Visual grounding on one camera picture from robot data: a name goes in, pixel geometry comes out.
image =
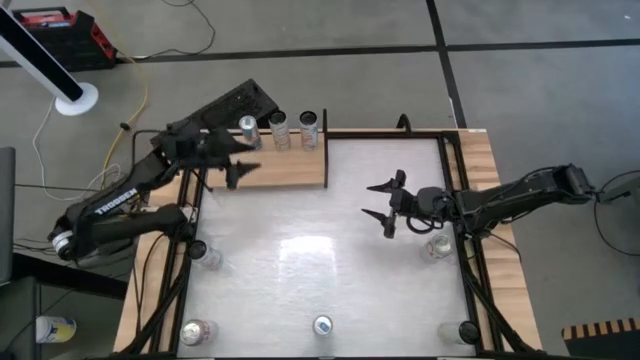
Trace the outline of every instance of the wooden shelf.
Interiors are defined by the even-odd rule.
[[[291,148],[276,150],[273,136],[262,134],[262,149],[235,154],[231,161],[260,163],[262,166],[240,179],[238,188],[257,186],[324,185],[325,149],[324,134],[318,133],[318,147],[313,151],[302,149],[299,132],[292,132]],[[234,136],[246,142],[241,135]],[[211,187],[225,187],[225,173],[209,170],[207,184]]]

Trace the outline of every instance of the floor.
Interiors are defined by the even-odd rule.
[[[327,108],[331,127],[391,127],[404,112],[414,127],[486,128],[503,181],[573,162],[599,187],[640,164],[640,41],[616,42],[640,38],[635,1],[436,0],[435,21],[422,0],[196,3],[216,28],[204,57],[159,58],[140,65],[143,77],[131,65],[74,74],[98,87],[100,102],[75,118],[52,113],[39,140],[48,185],[87,186],[102,167],[117,125],[141,102],[143,79],[149,83],[149,105],[138,128],[161,128],[253,78],[285,111]],[[14,0],[11,8],[50,5]],[[171,47],[196,51],[211,36],[191,6],[154,0],[58,0],[56,5],[97,14],[108,36],[131,56]],[[441,33],[434,32],[432,21]],[[541,44],[527,50],[526,43]],[[448,51],[433,51],[445,44]],[[68,205],[29,187],[41,184],[31,140],[51,95],[19,68],[0,66],[0,81],[0,144],[14,146],[18,154],[16,238],[43,240]],[[139,145],[139,151],[145,149]],[[113,161],[127,164],[128,154],[128,144],[123,145]],[[603,207],[600,221],[612,243],[640,252],[634,241],[640,231],[636,213],[625,199]],[[545,350],[567,354],[562,327],[640,316],[640,262],[606,247],[590,206],[549,206],[515,223],[514,231]],[[115,270],[127,266],[123,261]],[[119,274],[115,270],[94,271]],[[120,302],[74,294],[58,306],[57,313],[95,329],[75,342],[85,349],[78,353],[109,352]],[[91,309],[99,309],[100,319],[87,315]]]

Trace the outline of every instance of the white table surface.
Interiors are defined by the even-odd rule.
[[[389,195],[367,191],[407,173],[406,189],[444,187],[435,140],[330,140],[329,187],[205,193],[198,238],[225,256],[194,266],[184,320],[215,321],[217,338],[178,355],[215,357],[470,355],[444,344],[441,322],[468,313],[456,255],[427,263],[428,235],[398,221],[394,239],[361,208],[386,213]],[[444,232],[453,238],[452,229]],[[333,320],[327,337],[312,331]]]

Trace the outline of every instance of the yellow cable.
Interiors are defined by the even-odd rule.
[[[124,55],[124,57],[130,63],[132,63],[135,66],[136,71],[138,72],[138,75],[140,76],[140,79],[144,83],[144,98],[142,99],[142,103],[138,107],[138,110],[136,110],[136,112],[134,112],[133,115],[131,115],[129,120],[127,120],[127,122],[126,122],[127,125],[131,126],[136,121],[136,119],[140,116],[140,114],[142,113],[144,108],[147,106],[147,102],[148,102],[148,98],[149,98],[149,81],[147,80],[147,77],[145,76],[144,71],[142,70],[142,67],[135,60],[133,60],[130,56],[125,54],[124,51],[122,51],[122,46],[120,46],[120,44],[117,43],[119,41],[118,33],[116,32],[115,27],[112,26],[111,21],[109,21],[108,18],[106,16],[104,16],[104,12],[102,12],[100,9],[98,9],[98,7],[93,3],[92,0],[86,0],[86,1],[89,4],[89,6],[91,6],[93,11],[96,13],[96,17],[98,18],[98,22],[103,24],[103,25],[106,25],[106,27],[109,30],[109,32],[114,35],[114,38],[112,39],[111,43],[116,47],[116,49],[118,49],[119,53]],[[109,167],[109,163],[111,162],[111,157],[113,156],[113,153],[116,150],[116,147],[118,146],[118,143],[120,142],[120,139],[122,138],[122,135],[124,135],[124,130],[120,129],[120,131],[118,131],[118,135],[116,135],[116,138],[113,140],[113,143],[111,143],[111,147],[109,148],[109,151],[107,152],[107,156],[104,159],[104,164],[102,166],[103,169],[106,169],[107,167]],[[100,185],[100,188],[104,187],[104,182],[105,182],[104,180],[105,180],[105,177],[102,176],[102,184]]]

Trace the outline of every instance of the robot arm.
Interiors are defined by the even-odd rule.
[[[150,231],[162,231],[181,241],[190,231],[188,219],[177,205],[137,214],[124,214],[122,206],[167,185],[181,170],[206,167],[226,171],[227,187],[235,189],[242,176],[260,166],[231,163],[230,154],[253,148],[237,142],[223,128],[196,135],[168,132],[157,141],[154,150],[134,164],[125,178],[69,206],[58,218],[48,238],[60,258],[78,260],[101,245]]]
[[[387,183],[371,186],[371,191],[390,193],[389,215],[362,209],[373,216],[384,228],[384,236],[393,238],[397,217],[406,217],[407,227],[418,234],[440,229],[444,222],[452,222],[464,230],[467,239],[480,241],[499,223],[510,223],[552,203],[584,204],[595,198],[582,169],[573,165],[539,169],[518,181],[484,191],[461,190],[448,192],[437,187],[426,187],[412,195],[404,189],[406,174],[396,172]],[[416,228],[416,220],[426,227]],[[495,321],[498,329],[515,352],[543,354],[527,345],[502,316],[482,284],[471,270],[468,259],[460,259],[462,280],[471,288],[478,300]]]

